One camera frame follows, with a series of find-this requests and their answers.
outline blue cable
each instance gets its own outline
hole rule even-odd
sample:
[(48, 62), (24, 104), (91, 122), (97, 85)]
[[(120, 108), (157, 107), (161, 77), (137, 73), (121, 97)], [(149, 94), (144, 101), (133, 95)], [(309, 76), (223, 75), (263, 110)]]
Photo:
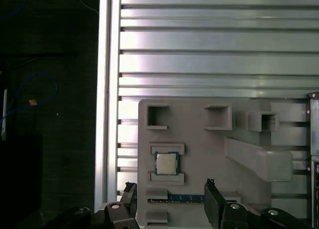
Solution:
[(10, 17), (13, 17), (13, 16), (17, 15), (25, 7), (26, 2), (27, 2), (27, 0), (23, 0), (22, 5), (17, 10), (15, 10), (14, 12), (9, 13), (8, 15), (0, 15), (0, 19), (8, 19)]
[[(12, 111), (9, 111), (9, 112), (0, 120), (0, 125), (2, 125), (2, 122), (3, 122), (3, 120), (4, 120), (6, 117), (10, 116), (11, 114), (14, 114), (15, 112), (27, 110), (27, 109), (30, 109), (30, 108), (33, 108), (33, 107), (36, 107), (36, 106), (46, 105), (46, 104), (49, 103), (51, 100), (53, 100), (54, 97), (56, 97), (56, 95), (57, 95), (57, 93), (58, 93), (58, 84), (57, 84), (55, 78), (54, 78), (52, 75), (50, 75), (49, 73), (46, 73), (46, 72), (37, 72), (37, 73), (34, 73), (34, 74), (30, 75), (28, 78), (26, 78), (26, 79), (24, 80), (24, 82), (20, 85), (20, 87), (18, 88), (18, 90), (17, 90), (15, 96), (16, 96), (16, 97), (18, 96), (18, 94), (20, 93), (20, 91), (22, 90), (22, 88), (25, 86), (25, 84), (28, 83), (33, 77), (35, 77), (35, 76), (41, 76), (41, 75), (42, 75), (42, 76), (48, 76), (49, 78), (51, 78), (51, 80), (53, 81), (53, 83), (54, 83), (54, 85), (55, 85), (55, 93), (54, 93), (49, 99), (47, 99), (46, 101), (40, 102), (40, 103), (38, 103), (38, 104), (35, 105), (35, 106), (23, 106), (23, 107), (16, 108), (16, 109), (14, 109), (14, 110), (12, 110)], [(14, 99), (10, 102), (10, 104), (9, 104), (9, 106), (8, 106), (8, 110), (10, 110), (10, 108), (12, 107), (13, 102), (14, 102)]]

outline screw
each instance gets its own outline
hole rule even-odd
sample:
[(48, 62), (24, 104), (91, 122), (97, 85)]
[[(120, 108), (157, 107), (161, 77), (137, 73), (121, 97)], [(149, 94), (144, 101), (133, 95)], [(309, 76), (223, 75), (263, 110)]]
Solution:
[(232, 209), (239, 209), (240, 208), (240, 206), (238, 206), (237, 204), (232, 204), (232, 205), (230, 205), (230, 207)]
[(74, 213), (74, 215), (79, 215), (79, 214), (82, 214), (82, 213), (84, 213), (83, 208), (77, 210), (77, 211)]
[(113, 208), (113, 209), (117, 209), (117, 208), (119, 208), (119, 207), (120, 207), (120, 206), (117, 205), (117, 204), (114, 204), (114, 205), (111, 206), (111, 208)]
[(268, 213), (272, 216), (277, 216), (279, 213), (275, 210), (269, 210)]

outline wire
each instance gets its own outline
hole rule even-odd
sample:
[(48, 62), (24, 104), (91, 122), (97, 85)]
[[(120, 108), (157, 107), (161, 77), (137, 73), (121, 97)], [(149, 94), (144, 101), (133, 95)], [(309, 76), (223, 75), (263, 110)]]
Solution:
[[(33, 107), (37, 107), (37, 106), (43, 106), (43, 105), (46, 105), (47, 103), (49, 103), (51, 100), (53, 100), (54, 97), (56, 97), (57, 93), (58, 93), (58, 84), (55, 80), (55, 78), (50, 75), (49, 73), (46, 73), (46, 72), (37, 72), (37, 73), (34, 73), (34, 74), (31, 74), (29, 77), (27, 77), (24, 82), (20, 85), (20, 87), (18, 88), (15, 96), (17, 97), (18, 94), (20, 93), (20, 91), (22, 90), (22, 88), (25, 86), (26, 83), (28, 83), (33, 77), (35, 76), (40, 76), (40, 75), (43, 75), (43, 76), (48, 76), (49, 78), (51, 78), (51, 80), (53, 81), (54, 83), (54, 86), (55, 86), (55, 93), (49, 98), (47, 99), (46, 101), (43, 101), (43, 102), (40, 102), (38, 103), (37, 105), (35, 106), (23, 106), (23, 107), (19, 107), (19, 108), (16, 108), (12, 111), (9, 111), (8, 113), (6, 113), (6, 115), (0, 120), (0, 125), (2, 125), (2, 122), (5, 118), (7, 118), (8, 116), (10, 116), (11, 114), (14, 114), (15, 112), (18, 112), (18, 111), (23, 111), (23, 110), (27, 110), (27, 109), (30, 109), (30, 108), (33, 108)], [(9, 106), (8, 106), (8, 110), (10, 110), (10, 108), (12, 107), (14, 103), (14, 99), (10, 102)]]
[(95, 10), (94, 8), (91, 8), (91, 7), (87, 6), (82, 0), (80, 0), (80, 2), (81, 2), (86, 8), (88, 8), (88, 9), (94, 11), (97, 15), (99, 15), (99, 12), (98, 12), (97, 10)]
[(13, 17), (13, 16), (17, 15), (25, 7), (26, 2), (27, 2), (27, 0), (23, 0), (22, 5), (17, 10), (15, 10), (14, 12), (9, 13), (8, 15), (0, 15), (0, 19), (8, 19), (10, 17)]

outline metal frame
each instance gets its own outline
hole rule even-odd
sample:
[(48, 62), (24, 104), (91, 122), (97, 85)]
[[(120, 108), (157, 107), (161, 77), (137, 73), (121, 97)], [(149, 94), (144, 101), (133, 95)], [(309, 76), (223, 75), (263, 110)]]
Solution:
[(112, 0), (110, 78), (109, 78), (109, 124), (108, 124), (108, 170), (107, 201), (117, 199), (117, 135), (118, 135), (118, 86), (120, 56), (120, 9), (121, 0)]
[[(8, 96), (8, 90), (5, 89), (3, 91), (3, 111), (2, 111), (2, 117), (6, 115), (6, 106), (7, 106), (7, 96)], [(5, 141), (6, 139), (6, 118), (2, 121), (2, 124), (0, 125), (0, 133), (2, 141)]]
[(110, 39), (110, 4), (111, 0), (100, 0), (98, 77), (96, 102), (96, 145), (95, 145), (95, 187), (94, 211), (98, 211), (106, 202), (106, 136), (107, 136), (107, 100), (109, 72), (109, 39)]
[(310, 98), (310, 131), (311, 131), (311, 179), (312, 179), (312, 226), (315, 228), (319, 225), (316, 223), (317, 212), (317, 185), (316, 181), (319, 175), (317, 165), (319, 164), (319, 92), (308, 94)]

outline black wall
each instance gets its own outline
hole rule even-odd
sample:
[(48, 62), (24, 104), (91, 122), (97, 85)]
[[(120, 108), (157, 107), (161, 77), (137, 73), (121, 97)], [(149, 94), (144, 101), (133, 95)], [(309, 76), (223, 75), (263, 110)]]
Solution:
[[(83, 1), (98, 10), (99, 0)], [(22, 2), (0, 0), (0, 15), (15, 10)], [(93, 208), (97, 47), (98, 16), (79, 0), (28, 0), (16, 16), (0, 19), (2, 56), (79, 53), (75, 57), (42, 58), (10, 74), (15, 90), (28, 75), (39, 71), (52, 74), (59, 86), (58, 95), (48, 105), (18, 112), (8, 119), (9, 138), (14, 140), (28, 132), (42, 139), (40, 211), (45, 221), (72, 206)], [(20, 60), (23, 58), (6, 58), (10, 65)], [(30, 99), (45, 100), (53, 93), (51, 80), (38, 76), (22, 90), (17, 106), (27, 105)], [(22, 155), (19, 150), (15, 157)], [(30, 157), (26, 160), (33, 163)], [(34, 179), (33, 175), (24, 177)], [(22, 190), (16, 197), (27, 196)]]

